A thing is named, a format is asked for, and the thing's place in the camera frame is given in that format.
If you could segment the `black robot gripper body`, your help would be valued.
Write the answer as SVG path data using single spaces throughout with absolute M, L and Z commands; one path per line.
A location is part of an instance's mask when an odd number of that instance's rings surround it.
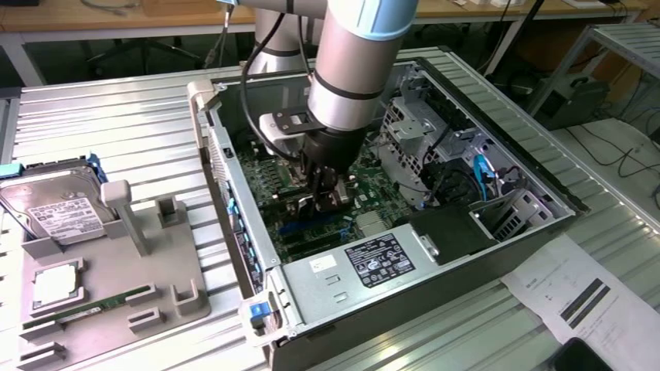
M 337 174 L 344 174 L 357 159 L 365 136 L 365 129 L 306 132 L 301 153 L 304 173 L 312 174 L 317 168 L 330 168 Z

